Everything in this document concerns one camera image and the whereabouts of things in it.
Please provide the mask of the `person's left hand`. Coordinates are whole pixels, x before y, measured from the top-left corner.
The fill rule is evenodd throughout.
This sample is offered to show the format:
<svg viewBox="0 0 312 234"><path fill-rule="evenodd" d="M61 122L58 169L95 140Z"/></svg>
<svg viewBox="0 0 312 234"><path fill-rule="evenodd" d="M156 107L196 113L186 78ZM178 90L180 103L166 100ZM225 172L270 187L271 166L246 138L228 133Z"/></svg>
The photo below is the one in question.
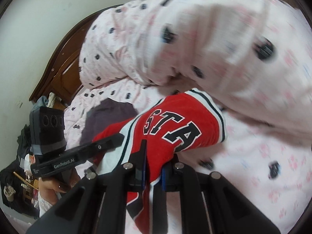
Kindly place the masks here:
<svg viewBox="0 0 312 234"><path fill-rule="evenodd" d="M71 170L69 181L66 183L60 182L55 178L39 178L39 194L43 200L55 205L58 202L57 193L67 193L80 181L75 168Z"/></svg>

